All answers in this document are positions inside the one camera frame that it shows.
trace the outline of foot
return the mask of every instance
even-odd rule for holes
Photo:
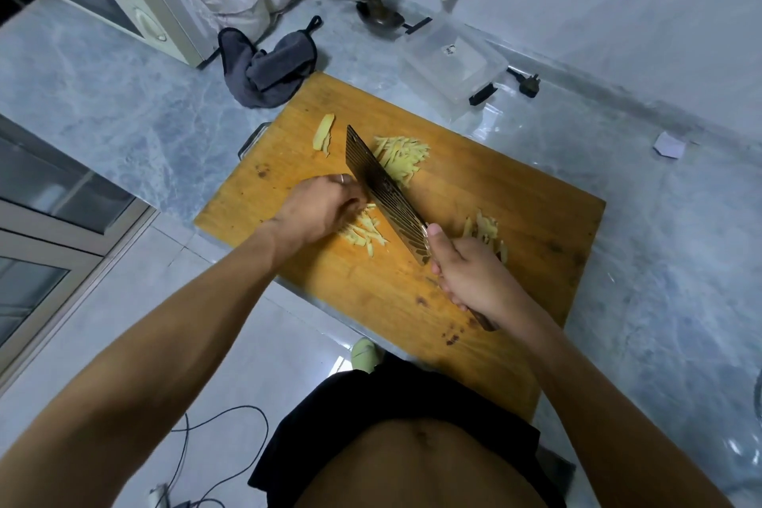
[[[381,355],[376,344],[364,337],[352,346],[352,369],[370,373],[381,363]]]

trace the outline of hand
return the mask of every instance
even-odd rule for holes
[[[435,223],[428,227],[428,240],[434,259],[431,271],[462,310],[479,311],[512,333],[527,314],[544,313],[481,241],[473,237],[451,241]]]
[[[352,221],[367,197],[351,175],[325,175],[301,181],[272,221],[297,246],[314,243]]]

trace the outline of wooden cutting board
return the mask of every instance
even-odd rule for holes
[[[330,155],[312,149],[326,113],[335,113]],[[498,220],[508,268],[563,325],[604,214],[605,202],[439,125],[315,73],[214,198],[196,225],[237,246],[272,217],[302,179],[348,173],[347,124],[372,146],[374,136],[405,135],[431,146],[407,195],[429,222],[453,236],[478,208]],[[390,241],[363,247],[333,236],[305,249],[280,275],[357,320],[407,353],[530,420],[539,387],[512,340],[488,333],[452,306],[428,267],[420,267],[383,216]]]

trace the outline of cabinet door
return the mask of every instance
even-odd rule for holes
[[[99,261],[97,255],[0,230],[0,372]]]
[[[105,255],[147,208],[0,116],[0,228]]]

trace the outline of white wall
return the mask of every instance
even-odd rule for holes
[[[519,48],[762,140],[762,0],[458,0],[452,12]]]

